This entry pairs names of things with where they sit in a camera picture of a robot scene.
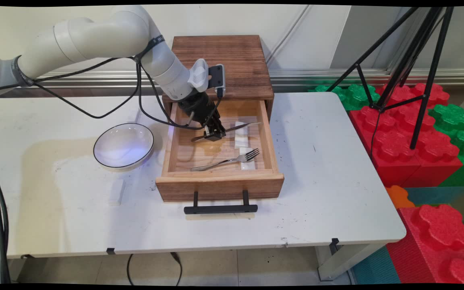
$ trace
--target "tripod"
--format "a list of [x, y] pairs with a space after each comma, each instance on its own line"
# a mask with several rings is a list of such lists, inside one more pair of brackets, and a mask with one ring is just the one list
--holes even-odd
[[[361, 57], [359, 57], [359, 59], [357, 59], [350, 66], [350, 68], [348, 68], [348, 70], [346, 70], [346, 72], [344, 72], [341, 75], [341, 77], [339, 77], [339, 79], [337, 79], [337, 81], [335, 81], [326, 90], [327, 92], [332, 91], [338, 84], [340, 84], [341, 81], [343, 81], [343, 79], [345, 79], [348, 76], [348, 74], [350, 74], [354, 69], [357, 69], [357, 72], [359, 73], [359, 77], [361, 78], [362, 86], [365, 89], [366, 95], [368, 97], [368, 101], [370, 103], [369, 107], [372, 109], [378, 110], [379, 114], [381, 114], [385, 110], [389, 110], [392, 108], [396, 108], [398, 106], [409, 104], [414, 101], [422, 100], [422, 103], [420, 105], [420, 110], [418, 111], [418, 118], [414, 126], [413, 136], [411, 138], [411, 144], [409, 146], [411, 149], [414, 149], [416, 147], [416, 142], [418, 141], [418, 134], [420, 133], [420, 127], [422, 126], [425, 109], [427, 108], [427, 102], [429, 101], [429, 96], [431, 95], [431, 88], [433, 86], [434, 77], [436, 75], [436, 70], [438, 68], [438, 62], [440, 61], [441, 50], [445, 42], [445, 37], [447, 35], [447, 30], [449, 29], [449, 22], [451, 20], [452, 11], [454, 10], [454, 8], [446, 7], [445, 13], [439, 20], [438, 18], [440, 16], [440, 12], [442, 11], [443, 7], [429, 8], [429, 12], [427, 13], [422, 24], [420, 25], [420, 28], [416, 32], [416, 35], [411, 40], [411, 44], [409, 44], [409, 47], [405, 51], [402, 59], [396, 66], [396, 69], [393, 75], [391, 76], [390, 81], [388, 82], [383, 94], [381, 95], [381, 98], [376, 104], [373, 103], [372, 97], [370, 96], [370, 92], [368, 90], [368, 85], [366, 83], [365, 76], [363, 75], [363, 71], [361, 70], [361, 62], [363, 62], [363, 60], [365, 60], [366, 57], [368, 57], [368, 55], [370, 55], [386, 38], [389, 37], [389, 35], [391, 35], [417, 9], [418, 7], [412, 7], [404, 15], [402, 15], [402, 17], [397, 22], [395, 22], [393, 26], [390, 27], [390, 29], [386, 31], [381, 36], [381, 38], [379, 38], [368, 49], [368, 51], [366, 51], [363, 55], [361, 55]], [[436, 26], [442, 20], [443, 22], [441, 24], [440, 35], [436, 43], [433, 60], [431, 62], [431, 69], [429, 70], [429, 75], [427, 77], [427, 83], [425, 84], [424, 93], [418, 97], [413, 97], [405, 101], [400, 101], [399, 103], [386, 107], [385, 105], [387, 104], [390, 95], [392, 95], [394, 88], [397, 85], [402, 87], [405, 84], [407, 77], [409, 76], [409, 73], [411, 72], [411, 69], [413, 68], [414, 63], [416, 62], [416, 59], [418, 58], [418, 55], [423, 50], [425, 44], [427, 44], [427, 41], [431, 37], [431, 34], [433, 33]]]

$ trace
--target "knife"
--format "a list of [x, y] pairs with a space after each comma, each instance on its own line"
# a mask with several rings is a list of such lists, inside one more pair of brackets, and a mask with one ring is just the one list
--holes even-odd
[[[245, 128], [245, 127], [248, 127], [248, 126], [251, 126], [251, 125], [257, 125], [257, 124], [262, 124], [262, 123], [261, 122], [246, 123], [246, 124], [243, 124], [243, 125], [228, 128], [227, 130], [225, 130], [225, 132], [231, 132], [231, 131], [235, 131], [237, 129], [241, 129], [241, 128]], [[203, 138], [205, 138], [205, 137], [204, 136], [198, 136], [198, 137], [192, 138], [191, 142], [196, 142], [196, 141], [201, 140]]]

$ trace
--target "bowl rim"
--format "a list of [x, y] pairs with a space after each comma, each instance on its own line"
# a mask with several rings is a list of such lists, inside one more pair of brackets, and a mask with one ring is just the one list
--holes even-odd
[[[144, 156], [142, 156], [141, 158], [139, 158], [137, 161], [134, 161], [133, 163], [130, 163], [128, 165], [123, 165], [123, 166], [108, 166], [106, 164], [103, 164], [101, 163], [98, 158], [96, 157], [96, 144], [98, 143], [98, 140], [108, 131], [114, 129], [115, 127], [118, 127], [118, 126], [122, 126], [122, 125], [127, 125], [127, 124], [133, 124], [133, 125], [139, 125], [139, 126], [143, 126], [145, 127], [146, 129], [148, 129], [149, 133], [151, 134], [151, 139], [153, 139], [153, 141], [151, 142], [151, 147], [149, 148], [148, 152], [146, 152], [146, 154], [144, 154]], [[119, 125], [116, 125], [114, 127], [110, 127], [109, 129], [107, 129], [105, 132], [103, 132], [99, 137], [98, 139], [96, 139], [96, 142], [94, 142], [94, 145], [92, 146], [92, 156], [94, 156], [94, 159], [96, 159], [96, 161], [98, 161], [99, 164], [105, 166], [105, 167], [110, 167], [110, 168], [123, 168], [123, 167], [127, 167], [127, 166], [130, 166], [130, 165], [134, 165], [135, 163], [138, 163], [139, 161], [141, 161], [143, 158], [145, 158], [146, 156], [148, 156], [148, 154], [151, 152], [151, 149], [153, 149], [153, 144], [155, 143], [155, 136], [153, 136], [153, 132], [148, 128], [146, 127], [145, 125], [142, 125], [142, 124], [139, 124], [139, 123], [122, 123], [122, 124], [119, 124]]]

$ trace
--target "fork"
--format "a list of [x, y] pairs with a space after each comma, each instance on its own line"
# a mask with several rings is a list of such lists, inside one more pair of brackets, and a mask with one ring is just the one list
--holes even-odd
[[259, 155], [259, 148], [256, 148], [256, 149], [248, 152], [247, 154], [237, 156], [237, 158], [227, 159], [227, 160], [223, 160], [221, 162], [217, 162], [217, 163], [213, 163], [213, 164], [209, 164], [209, 165], [193, 167], [193, 168], [191, 168], [191, 171], [204, 171], [204, 170], [210, 169], [210, 168], [212, 168], [214, 166], [218, 166], [218, 165], [225, 164], [225, 163], [237, 162], [237, 161], [239, 161], [239, 162], [248, 162], [248, 161], [251, 161], [252, 159], [254, 159], [258, 155]]

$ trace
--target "red foam block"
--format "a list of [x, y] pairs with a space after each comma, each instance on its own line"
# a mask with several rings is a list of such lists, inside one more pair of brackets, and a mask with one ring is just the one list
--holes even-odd
[[464, 225], [449, 205], [397, 209], [407, 234], [386, 245], [402, 283], [463, 283]]
[[[387, 85], [377, 88], [375, 92], [379, 95], [383, 95], [386, 86]], [[401, 101], [406, 101], [407, 99], [412, 99], [414, 97], [416, 96], [411, 92], [411, 89], [408, 86], [396, 86], [386, 106], [400, 103]]]
[[[395, 118], [397, 128], [405, 134], [413, 135], [416, 120], [418, 119], [418, 112], [420, 111], [420, 101], [410, 103], [404, 106], [396, 107], [388, 110]], [[420, 133], [430, 132], [434, 130], [435, 119], [428, 114], [424, 115]]]
[[420, 163], [402, 187], [436, 187], [455, 173], [463, 163], [457, 157], [459, 148], [451, 138], [434, 128], [420, 132], [414, 156]]
[[[367, 106], [349, 112], [368, 154], [378, 115], [378, 111]], [[373, 142], [373, 163], [386, 187], [403, 184], [420, 167], [414, 152], [409, 149], [410, 142], [411, 137], [398, 131], [396, 120], [390, 114], [381, 114]]]
[[[419, 95], [423, 95], [425, 91], [425, 84], [417, 84], [410, 91], [416, 97], [418, 97]], [[431, 95], [429, 96], [429, 101], [427, 102], [427, 109], [432, 109], [437, 104], [446, 106], [449, 97], [450, 95], [443, 91], [442, 86], [433, 84], [433, 87], [431, 88]]]

